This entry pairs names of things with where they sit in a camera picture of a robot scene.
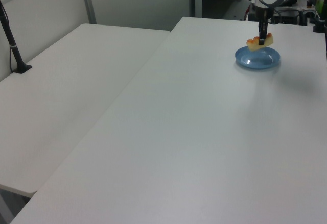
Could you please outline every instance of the table surface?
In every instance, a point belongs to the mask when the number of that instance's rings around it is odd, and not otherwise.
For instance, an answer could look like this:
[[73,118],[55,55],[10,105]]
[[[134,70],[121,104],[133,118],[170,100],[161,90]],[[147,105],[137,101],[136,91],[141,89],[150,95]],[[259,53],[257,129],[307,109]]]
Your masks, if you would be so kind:
[[0,82],[0,188],[31,197],[169,34],[83,24]]
[[281,65],[253,71],[257,29],[183,18],[13,224],[324,223],[324,35],[269,26]]

